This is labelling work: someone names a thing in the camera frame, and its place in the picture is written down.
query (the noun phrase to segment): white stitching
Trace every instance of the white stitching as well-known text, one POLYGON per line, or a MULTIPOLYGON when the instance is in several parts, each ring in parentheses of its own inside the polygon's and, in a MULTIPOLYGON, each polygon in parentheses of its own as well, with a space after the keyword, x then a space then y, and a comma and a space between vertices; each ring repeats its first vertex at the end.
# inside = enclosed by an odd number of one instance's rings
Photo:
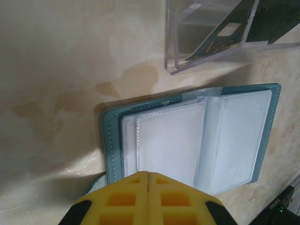
MULTIPOLYGON (((174 99, 174 100, 171 100, 171 102, 174 102, 176 100, 180 100, 181 98, 177 98, 177 99, 174 99)), ((109 136, 109 143, 111 145, 111 153, 112 153, 112 170, 113 170, 113 179, 114 181, 116 181, 116 172, 115 172, 115 168, 114 168, 114 162, 113 162, 113 144, 112 144, 112 136, 111 136, 111 130, 110 130, 110 122, 111 122, 111 119, 119 114, 123 114, 123 113, 127 113, 127 112, 134 112, 134 111, 137 111, 137 110, 141 110, 141 109, 147 109, 149 107, 154 107, 154 106, 158 106, 160 105, 159 104, 155 104, 155 105, 149 105, 149 106, 146 106, 146 107, 141 107, 141 108, 137 108, 137 109, 133 109, 133 110, 129 110, 129 111, 125 111, 125 112, 121 112, 121 113, 117 113, 117 114, 114 114, 113 116, 111 116, 109 119, 108 119, 108 136, 109 136)))
MULTIPOLYGON (((125 155, 127 154, 127 122, 128 121, 131 121, 131 120, 133 120, 135 117, 132 117, 132 118, 129 118, 129 119, 126 119, 126 121, 124 122, 124 124, 125 124, 125 127, 124 127, 124 129, 125 129, 125 133, 124 133, 124 137, 125 137, 125 141, 124 141, 124 144, 125 144, 125 148, 123 149, 123 151, 125 152, 125 155)), ((128 176, 128 158, 125 158, 125 172, 126 173, 124 173, 124 176, 128 176)))
POLYGON ((207 94, 210 92, 219 92, 222 91, 223 88, 219 88, 219 89, 215 89, 215 88, 211 88, 211 90, 206 90, 206 91, 201 91, 201 90, 194 90, 191 91, 189 94, 186 94, 184 97, 191 97, 191 96, 198 96, 199 94, 207 94))
POLYGON ((275 87, 270 87, 270 88, 276 88, 277 92, 276 92, 276 96, 275 96, 275 100, 274 100, 274 105, 273 105, 273 109, 272 109, 272 114, 271 114, 271 119, 269 121, 269 127, 268 127, 268 131, 267 131, 267 135, 266 135, 266 139, 264 141, 264 145, 263 145, 263 148, 262 148, 262 155, 261 155, 261 160, 259 162, 259 165, 258 165, 258 168, 261 168, 262 167, 262 163, 263 163, 263 156, 266 152, 266 148, 267 148, 267 139, 270 135, 270 130, 271 130, 271 121, 273 121, 272 117, 274 116, 274 110, 275 110, 275 106, 276 106, 276 102, 277 102, 277 98, 278 98, 278 88, 275 86, 275 87))
POLYGON ((224 92, 225 91, 233 91, 233 90, 238 90, 238 91, 240 91, 240 90, 255 90, 255 89, 265 89, 266 87, 260 87, 260 88, 244 88, 244 89, 231 89, 231 90, 224 90, 224 92))
POLYGON ((171 111, 177 111, 177 110, 181 110, 181 109, 185 109, 185 108, 197 107, 199 104, 202 104, 202 102, 196 103, 196 104, 192 104, 192 105, 180 106, 178 108, 167 109, 167 110, 160 111, 160 112, 153 112, 153 113, 149 113, 149 114, 144 114, 144 115, 141 115, 139 117, 157 116, 159 114, 168 113, 168 112, 171 112, 171 111))
MULTIPOLYGON (((271 102, 271 99, 272 99, 272 94, 270 95, 269 99, 268 99, 268 106, 270 107, 270 102, 271 102)), ((267 119, 267 116, 268 116, 268 111, 269 111, 269 107, 266 109, 266 112, 264 114, 264 118, 265 120, 267 119)), ((264 126, 265 124, 263 125, 263 128, 261 130, 261 137, 263 136, 263 130, 264 130, 264 126)), ((253 165, 253 168, 252 168, 252 179, 253 179, 253 173, 254 173, 254 169, 255 169, 255 164, 256 164, 256 160, 257 160, 257 155, 258 155, 258 152, 259 152, 259 147, 261 146, 261 141, 258 143, 258 149, 257 149, 257 153, 256 153, 256 156, 255 156, 255 163, 253 165)))

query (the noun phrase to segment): clear acrylic case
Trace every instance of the clear acrylic case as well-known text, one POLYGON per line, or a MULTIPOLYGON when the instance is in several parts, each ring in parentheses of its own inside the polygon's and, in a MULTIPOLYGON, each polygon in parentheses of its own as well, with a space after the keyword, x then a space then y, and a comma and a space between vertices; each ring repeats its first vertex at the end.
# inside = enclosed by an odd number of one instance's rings
POLYGON ((258 5, 259 0, 167 0, 166 69, 175 75, 223 68, 300 48, 300 42, 247 42, 258 5), (230 16, 238 22, 227 22, 230 16))

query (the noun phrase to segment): leather wallet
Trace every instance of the leather wallet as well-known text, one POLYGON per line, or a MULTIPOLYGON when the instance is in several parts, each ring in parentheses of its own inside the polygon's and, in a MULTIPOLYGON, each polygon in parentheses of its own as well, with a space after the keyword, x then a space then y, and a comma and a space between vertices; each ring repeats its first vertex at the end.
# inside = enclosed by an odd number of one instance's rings
POLYGON ((258 180, 281 87, 208 88, 108 109, 108 183, 158 172, 214 195, 258 180))

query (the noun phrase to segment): water stain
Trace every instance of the water stain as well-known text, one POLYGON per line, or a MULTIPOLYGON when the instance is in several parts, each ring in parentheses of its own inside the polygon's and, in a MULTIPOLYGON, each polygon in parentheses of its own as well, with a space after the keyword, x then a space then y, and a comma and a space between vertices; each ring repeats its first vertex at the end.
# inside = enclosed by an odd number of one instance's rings
POLYGON ((106 103, 100 103, 98 104, 95 109, 94 109, 94 115, 98 116, 99 114, 101 114, 104 110, 106 110, 108 108, 106 103))
POLYGON ((253 199, 257 199, 257 197, 259 196, 259 190, 255 189, 253 194, 251 195, 251 197, 248 199, 248 202, 252 201, 253 199))
POLYGON ((143 96, 152 93, 153 86, 158 82, 158 69, 145 62, 138 63, 125 70, 115 87, 121 86, 124 93, 143 96))
POLYGON ((120 94, 118 93, 117 89, 113 86, 111 81, 96 84, 95 88, 102 95, 107 95, 119 99, 121 98, 120 94))
MULTIPOLYGON (((125 70, 121 78, 116 78, 112 82, 96 84, 95 90, 100 94, 115 98, 134 97, 135 102, 144 101, 151 98, 153 87, 158 82, 158 78, 157 68, 146 62, 142 62, 125 70)), ((127 100, 122 100, 114 104, 114 107, 127 103, 127 100)))
POLYGON ((13 112, 19 117, 30 120, 30 125, 35 133, 44 141, 52 141, 63 127, 63 121, 54 121, 54 115, 47 115, 41 105, 29 102, 17 105, 13 112))
POLYGON ((59 95, 56 98, 54 114, 58 111, 72 111, 85 114, 90 110, 90 95, 87 90, 77 90, 59 95))

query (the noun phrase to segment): beige marble countertop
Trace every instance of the beige marble countertop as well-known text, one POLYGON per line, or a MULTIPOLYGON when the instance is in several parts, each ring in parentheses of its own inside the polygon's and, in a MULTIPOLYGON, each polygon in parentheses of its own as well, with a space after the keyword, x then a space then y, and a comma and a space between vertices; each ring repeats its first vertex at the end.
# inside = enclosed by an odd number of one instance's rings
POLYGON ((259 180, 217 195, 239 225, 300 173, 300 50, 171 76, 164 30, 160 0, 1 2, 1 224, 59 223, 105 171, 105 108, 196 87, 282 85, 259 180))

